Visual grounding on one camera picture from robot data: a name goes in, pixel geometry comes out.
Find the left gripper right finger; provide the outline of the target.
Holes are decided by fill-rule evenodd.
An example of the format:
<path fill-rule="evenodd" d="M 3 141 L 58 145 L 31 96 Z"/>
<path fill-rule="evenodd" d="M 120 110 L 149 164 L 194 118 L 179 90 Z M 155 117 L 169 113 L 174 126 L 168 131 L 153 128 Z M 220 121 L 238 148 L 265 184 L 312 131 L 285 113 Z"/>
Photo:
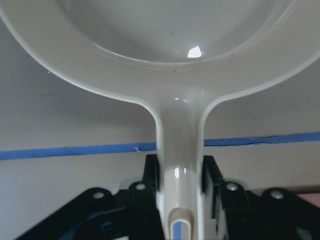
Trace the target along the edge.
<path fill-rule="evenodd" d="M 218 240 L 318 240 L 320 209 L 284 188 L 256 195 L 223 177 L 213 156 L 202 162 L 202 192 L 209 227 Z"/>

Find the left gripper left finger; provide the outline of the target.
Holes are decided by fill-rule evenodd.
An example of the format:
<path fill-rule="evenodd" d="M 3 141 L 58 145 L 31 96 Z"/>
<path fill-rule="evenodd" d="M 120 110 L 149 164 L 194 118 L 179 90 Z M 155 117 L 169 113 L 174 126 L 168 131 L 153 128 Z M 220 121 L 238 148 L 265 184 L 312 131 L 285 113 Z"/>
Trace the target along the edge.
<path fill-rule="evenodd" d="M 163 240 L 156 204 L 160 165 L 145 158 L 141 180 L 120 189 L 89 188 L 18 237 L 20 240 Z"/>

